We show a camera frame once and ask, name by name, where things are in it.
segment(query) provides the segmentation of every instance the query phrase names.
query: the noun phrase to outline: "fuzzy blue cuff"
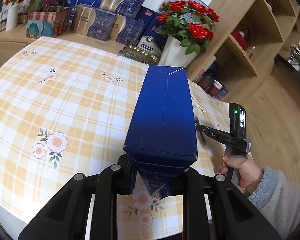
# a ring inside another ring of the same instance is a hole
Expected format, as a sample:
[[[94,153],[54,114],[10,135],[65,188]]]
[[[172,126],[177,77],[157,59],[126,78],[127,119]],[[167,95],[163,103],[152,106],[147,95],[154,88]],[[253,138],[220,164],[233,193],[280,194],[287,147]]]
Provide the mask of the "fuzzy blue cuff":
[[[278,173],[269,167],[265,167],[257,189],[248,197],[248,200],[258,210],[261,210],[271,199],[277,183]]]

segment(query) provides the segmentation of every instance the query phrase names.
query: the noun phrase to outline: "white vase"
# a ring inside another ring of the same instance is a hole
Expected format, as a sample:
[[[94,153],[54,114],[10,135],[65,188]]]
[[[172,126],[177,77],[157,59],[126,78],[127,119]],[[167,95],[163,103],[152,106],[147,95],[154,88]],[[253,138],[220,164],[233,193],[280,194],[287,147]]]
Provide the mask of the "white vase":
[[[17,26],[19,4],[12,5],[8,10],[6,30],[12,30]]]
[[[168,37],[167,43],[163,48],[159,66],[186,67],[197,56],[196,52],[186,55],[188,47],[180,47],[180,41],[173,37]]]

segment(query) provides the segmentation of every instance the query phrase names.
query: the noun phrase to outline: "sleeve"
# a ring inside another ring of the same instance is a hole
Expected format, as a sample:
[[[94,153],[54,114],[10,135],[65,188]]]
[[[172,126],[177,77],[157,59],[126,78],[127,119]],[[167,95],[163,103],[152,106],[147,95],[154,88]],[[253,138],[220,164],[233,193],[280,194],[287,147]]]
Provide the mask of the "sleeve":
[[[286,239],[300,222],[300,187],[287,181],[280,171],[263,169],[263,177],[257,189],[248,197]]]

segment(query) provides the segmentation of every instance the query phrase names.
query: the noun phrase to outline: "red flower bouquet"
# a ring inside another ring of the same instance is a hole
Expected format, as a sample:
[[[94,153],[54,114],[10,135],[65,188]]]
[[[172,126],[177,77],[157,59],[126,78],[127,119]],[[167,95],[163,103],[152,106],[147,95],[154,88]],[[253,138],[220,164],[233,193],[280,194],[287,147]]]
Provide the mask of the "red flower bouquet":
[[[213,38],[214,22],[219,21],[213,9],[195,1],[164,2],[159,11],[164,12],[157,17],[158,22],[165,23],[162,34],[180,41],[181,47],[188,47],[186,54],[195,51],[199,55]]]

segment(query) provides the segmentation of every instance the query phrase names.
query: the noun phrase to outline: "yellow checkered tablecloth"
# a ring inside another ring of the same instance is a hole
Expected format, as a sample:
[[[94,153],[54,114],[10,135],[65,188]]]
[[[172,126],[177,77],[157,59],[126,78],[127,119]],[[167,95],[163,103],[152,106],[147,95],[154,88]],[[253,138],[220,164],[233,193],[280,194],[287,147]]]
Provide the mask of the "yellow checkered tablecloth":
[[[47,37],[4,64],[0,205],[28,223],[74,174],[89,176],[117,163],[147,69],[125,57]],[[228,105],[189,85],[199,121],[229,131]],[[209,138],[207,145],[199,137],[197,143],[199,158],[192,167],[214,176],[225,147]],[[133,195],[118,196],[117,219],[120,240],[179,233],[182,197],[152,198],[138,176]]]

